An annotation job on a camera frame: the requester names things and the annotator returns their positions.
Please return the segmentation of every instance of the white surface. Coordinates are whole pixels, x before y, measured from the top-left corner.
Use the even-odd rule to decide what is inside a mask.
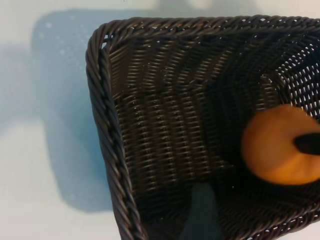
[[[120,239],[84,73],[100,24],[135,16],[317,18],[319,8],[318,0],[1,0],[0,239]],[[317,240],[318,227],[281,240]]]

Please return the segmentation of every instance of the wicker basket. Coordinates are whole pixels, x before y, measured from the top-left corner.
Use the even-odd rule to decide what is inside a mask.
[[[271,240],[319,220],[319,183],[275,186],[240,151],[256,111],[320,116],[320,22],[306,17],[131,18],[101,25],[86,73],[123,240],[176,240],[190,189],[210,182],[227,240]]]

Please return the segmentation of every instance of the white table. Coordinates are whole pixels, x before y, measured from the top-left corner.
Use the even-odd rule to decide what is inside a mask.
[[[85,77],[85,49],[100,24],[135,16],[320,17],[318,0],[174,2],[0,1],[0,239],[120,239]],[[281,240],[317,240],[318,227]]]

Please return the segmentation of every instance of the woven basket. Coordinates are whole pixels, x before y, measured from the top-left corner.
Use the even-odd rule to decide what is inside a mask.
[[[131,18],[90,38],[86,74],[123,240],[177,240],[190,190],[210,182],[226,240],[271,240],[319,220],[320,184],[275,186],[244,167],[256,111],[320,116],[320,22]]]

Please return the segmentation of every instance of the basket rim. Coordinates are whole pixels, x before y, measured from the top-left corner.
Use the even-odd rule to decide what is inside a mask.
[[[268,15],[196,18],[133,17],[104,23],[93,32],[85,54],[86,75],[93,116],[107,171],[113,212],[122,239],[147,240],[149,237],[142,225],[133,197],[118,114],[111,90],[109,55],[112,49],[134,37],[183,38],[238,33],[290,34],[295,32],[320,32],[320,19]],[[102,53],[103,43],[106,43],[106,46]],[[103,63],[99,61],[101,54],[103,54]],[[256,234],[259,229],[248,232],[245,239],[251,237],[253,232]]]

